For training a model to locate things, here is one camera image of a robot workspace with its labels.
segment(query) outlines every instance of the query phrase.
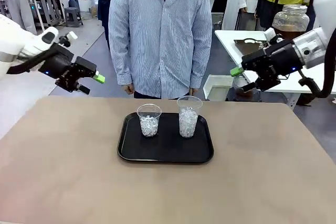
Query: black tray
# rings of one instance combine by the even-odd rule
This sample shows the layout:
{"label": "black tray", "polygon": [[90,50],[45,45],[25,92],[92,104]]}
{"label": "black tray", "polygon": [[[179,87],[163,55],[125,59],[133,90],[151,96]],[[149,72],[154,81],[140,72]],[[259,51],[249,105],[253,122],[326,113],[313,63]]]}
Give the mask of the black tray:
{"label": "black tray", "polygon": [[124,120],[118,144],[121,158],[132,162],[163,162],[202,164],[214,155],[206,120],[198,116],[195,134],[183,138],[179,132],[177,113],[162,113],[157,135],[145,137],[141,133],[140,120],[136,113]]}

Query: robotic arm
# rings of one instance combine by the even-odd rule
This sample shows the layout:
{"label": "robotic arm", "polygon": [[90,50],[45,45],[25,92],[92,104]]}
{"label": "robotic arm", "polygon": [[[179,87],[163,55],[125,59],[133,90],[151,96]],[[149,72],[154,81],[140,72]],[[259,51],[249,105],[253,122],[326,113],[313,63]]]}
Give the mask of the robotic arm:
{"label": "robotic arm", "polygon": [[[35,36],[9,18],[0,15],[0,78],[6,74],[29,72],[33,68],[56,79],[55,84],[68,92],[80,90],[89,94],[90,89],[78,83],[79,78],[90,77],[104,83],[105,77],[97,71],[92,62],[77,57],[72,62],[73,54],[66,49],[77,36],[70,32],[59,38],[58,30],[49,27],[42,34]],[[14,66],[16,60],[24,61]]]}
{"label": "robotic arm", "polygon": [[[278,38],[272,28],[265,32],[269,47],[242,57],[241,66],[231,70],[236,76],[245,70],[258,74],[258,79],[243,87],[268,90],[280,83],[279,75],[286,76],[299,71],[299,83],[307,85],[318,98],[326,98],[334,84],[336,64],[336,0],[314,0],[314,9],[320,28],[314,29],[294,40]],[[324,63],[324,84],[320,90],[313,79],[307,78],[301,69]]]}

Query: black pants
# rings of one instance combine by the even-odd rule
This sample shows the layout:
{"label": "black pants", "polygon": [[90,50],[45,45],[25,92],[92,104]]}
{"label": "black pants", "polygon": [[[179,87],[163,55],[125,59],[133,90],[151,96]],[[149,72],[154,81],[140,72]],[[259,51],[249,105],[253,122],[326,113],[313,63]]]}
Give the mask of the black pants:
{"label": "black pants", "polygon": [[101,20],[101,25],[105,30],[105,38],[107,46],[110,49],[109,43],[109,12],[111,0],[98,0],[98,19]]}
{"label": "black pants", "polygon": [[158,98],[158,97],[151,97],[150,95],[140,94],[136,91],[134,92],[134,98],[136,98],[136,99],[161,99],[161,98]]}

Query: person's left hand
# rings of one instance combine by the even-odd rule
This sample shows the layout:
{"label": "person's left hand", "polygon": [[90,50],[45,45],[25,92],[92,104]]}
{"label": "person's left hand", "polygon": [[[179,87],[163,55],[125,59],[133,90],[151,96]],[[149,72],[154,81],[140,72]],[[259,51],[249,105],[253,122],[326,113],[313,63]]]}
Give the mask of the person's left hand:
{"label": "person's left hand", "polygon": [[195,93],[198,91],[198,89],[189,89],[189,95],[195,95]]}

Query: blue striped button-up shirt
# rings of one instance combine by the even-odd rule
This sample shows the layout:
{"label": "blue striped button-up shirt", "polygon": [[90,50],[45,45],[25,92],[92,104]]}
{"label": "blue striped button-up shirt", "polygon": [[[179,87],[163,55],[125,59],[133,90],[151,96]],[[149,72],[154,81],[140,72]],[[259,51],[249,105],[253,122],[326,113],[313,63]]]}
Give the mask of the blue striped button-up shirt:
{"label": "blue striped button-up shirt", "polygon": [[181,97],[200,87],[209,59],[209,0],[111,0],[109,37],[118,84]]}

